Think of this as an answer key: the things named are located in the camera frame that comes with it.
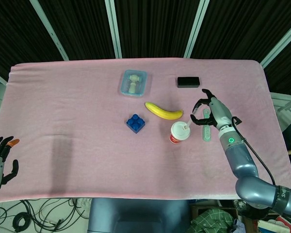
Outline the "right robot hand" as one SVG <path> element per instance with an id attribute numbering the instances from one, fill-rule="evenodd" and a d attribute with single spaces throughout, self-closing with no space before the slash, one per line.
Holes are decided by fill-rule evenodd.
<path id="1" fill-rule="evenodd" d="M 207 95 L 206 99 L 199 99 L 190 114 L 192 122 L 196 125 L 213 125 L 218 130 L 224 126 L 232 124 L 232 114 L 230 110 L 218 100 L 208 89 L 202 89 L 202 92 Z M 197 119 L 194 116 L 194 110 L 197 110 L 201 105 L 207 105 L 210 108 L 209 118 Z"/>

